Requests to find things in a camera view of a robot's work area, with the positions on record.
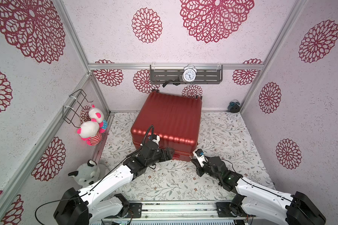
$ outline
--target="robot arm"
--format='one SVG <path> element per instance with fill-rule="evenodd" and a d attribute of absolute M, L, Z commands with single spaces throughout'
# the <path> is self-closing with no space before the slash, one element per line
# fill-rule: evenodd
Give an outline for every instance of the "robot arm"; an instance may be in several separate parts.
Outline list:
<path fill-rule="evenodd" d="M 122 165 L 96 183 L 75 191 L 67 190 L 54 213 L 58 225 L 88 225 L 107 216 L 124 217 L 129 209 L 129 202 L 121 194 L 102 201 L 118 187 L 129 183 L 145 173 L 148 166 L 171 160 L 174 149 L 160 149 L 160 137 L 152 135 L 139 151 L 128 156 Z"/>
<path fill-rule="evenodd" d="M 219 185 L 236 193 L 223 210 L 233 216 L 256 215 L 280 225 L 324 225 L 325 217 L 304 194 L 276 191 L 257 184 L 241 174 L 227 169 L 220 157 L 206 157 L 201 149 L 191 160 L 199 176 L 207 173 L 219 180 Z"/>

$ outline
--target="gray plush toy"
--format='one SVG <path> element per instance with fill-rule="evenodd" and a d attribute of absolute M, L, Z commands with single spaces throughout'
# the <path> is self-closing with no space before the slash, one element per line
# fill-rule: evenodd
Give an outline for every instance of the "gray plush toy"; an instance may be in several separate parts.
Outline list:
<path fill-rule="evenodd" d="M 74 178 L 82 187 L 87 187 L 97 182 L 100 176 L 103 178 L 108 172 L 109 170 L 105 165 L 97 165 L 93 160 L 88 160 L 87 163 L 79 166 L 76 171 L 70 172 L 68 176 Z"/>

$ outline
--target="white alarm clock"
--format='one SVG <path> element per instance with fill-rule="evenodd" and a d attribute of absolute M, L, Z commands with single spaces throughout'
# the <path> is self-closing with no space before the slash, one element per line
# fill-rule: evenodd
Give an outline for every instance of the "white alarm clock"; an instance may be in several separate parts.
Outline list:
<path fill-rule="evenodd" d="M 184 68 L 183 80 L 186 82 L 192 82 L 195 80 L 196 68 L 194 66 L 187 66 Z"/>

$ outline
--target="floral floor mat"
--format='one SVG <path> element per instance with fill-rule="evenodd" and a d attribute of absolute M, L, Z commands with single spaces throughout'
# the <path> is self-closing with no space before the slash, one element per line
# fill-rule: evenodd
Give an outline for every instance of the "floral floor mat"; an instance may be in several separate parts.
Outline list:
<path fill-rule="evenodd" d="M 135 151 L 130 128 L 138 113 L 116 113 L 104 146 L 100 163 L 112 169 Z M 206 156 L 219 156 L 234 164 L 243 176 L 273 188 L 264 164 L 239 113 L 203 112 L 198 148 Z M 231 164 L 225 162 L 229 169 Z M 144 176 L 115 190 L 130 200 L 231 200 L 234 193 L 224 190 L 218 181 L 204 174 L 199 177 L 191 162 L 171 160 L 148 168 Z"/>

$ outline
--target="plush toy ear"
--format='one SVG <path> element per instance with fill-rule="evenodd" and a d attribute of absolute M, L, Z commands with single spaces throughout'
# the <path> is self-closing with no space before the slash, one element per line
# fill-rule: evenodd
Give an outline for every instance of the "plush toy ear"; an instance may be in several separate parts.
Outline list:
<path fill-rule="evenodd" d="M 87 164 L 88 164 L 88 166 L 96 166 L 97 165 L 96 162 L 94 162 L 93 160 L 89 160 L 87 162 Z"/>
<path fill-rule="evenodd" d="M 68 173 L 68 176 L 73 178 L 73 177 L 77 176 L 78 173 L 79 173 L 78 171 L 70 172 L 70 173 Z"/>

